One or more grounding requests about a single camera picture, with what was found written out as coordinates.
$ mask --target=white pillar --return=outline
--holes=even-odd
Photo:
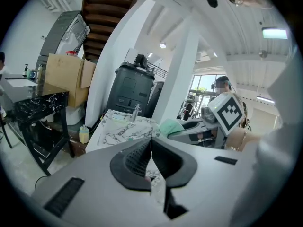
[[[155,2],[139,0],[124,15],[106,42],[90,84],[85,124],[92,127],[106,107],[115,70],[125,61],[130,48],[138,39],[140,31]]]
[[[168,118],[176,119],[193,74],[200,35],[191,16],[185,19],[183,28],[152,116],[157,123]]]

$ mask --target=railing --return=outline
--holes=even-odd
[[[147,66],[151,69],[151,71],[160,76],[160,77],[163,77],[164,79],[166,79],[166,76],[167,76],[167,71],[161,69],[160,67],[158,66],[155,66],[154,64],[151,64],[149,62],[147,62]]]

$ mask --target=bottle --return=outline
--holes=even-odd
[[[80,127],[79,140],[82,144],[89,142],[89,129],[85,127],[85,124]]]
[[[37,77],[36,77],[36,82],[40,82],[41,76],[42,76],[42,65],[39,65],[38,67],[38,72],[37,72]]]
[[[23,77],[27,76],[27,67],[28,67],[28,64],[25,64],[25,65],[26,65],[26,67],[24,68],[23,73],[22,73]]]

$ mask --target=cardboard box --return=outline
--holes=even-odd
[[[68,106],[78,107],[87,101],[96,65],[69,55],[49,54],[45,82],[70,92]]]

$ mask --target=ceiling light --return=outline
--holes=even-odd
[[[257,96],[257,99],[260,99],[260,100],[263,100],[263,101],[266,101],[266,102],[269,102],[269,103],[272,103],[274,104],[275,102],[269,98],[266,98],[266,97],[261,97],[261,96]]]
[[[165,44],[165,43],[161,43],[161,44],[160,44],[160,47],[161,47],[162,49],[165,49],[165,48],[166,48],[166,44]]]
[[[262,28],[264,39],[286,39],[287,33],[285,29],[280,28]]]

